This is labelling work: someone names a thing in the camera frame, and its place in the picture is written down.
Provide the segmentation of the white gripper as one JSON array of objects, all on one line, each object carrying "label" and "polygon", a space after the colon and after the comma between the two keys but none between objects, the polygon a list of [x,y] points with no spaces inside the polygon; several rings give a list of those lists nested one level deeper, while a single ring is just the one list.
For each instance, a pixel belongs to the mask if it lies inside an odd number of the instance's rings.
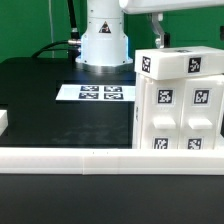
[{"label": "white gripper", "polygon": [[224,5],[224,0],[119,0],[121,9],[127,14],[151,14],[151,28],[158,49],[170,46],[170,34],[165,32],[160,24],[163,20],[162,13],[175,10],[213,7]]}]

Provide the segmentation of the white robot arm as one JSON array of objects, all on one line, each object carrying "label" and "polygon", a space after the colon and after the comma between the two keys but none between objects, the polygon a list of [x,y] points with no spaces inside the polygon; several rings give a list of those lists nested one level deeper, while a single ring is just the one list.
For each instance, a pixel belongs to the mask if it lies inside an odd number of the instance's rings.
[{"label": "white robot arm", "polygon": [[114,72],[133,63],[128,56],[124,14],[150,14],[153,32],[159,36],[156,46],[164,48],[165,32],[160,26],[163,12],[221,5],[224,0],[87,0],[87,29],[76,63],[97,72]]}]

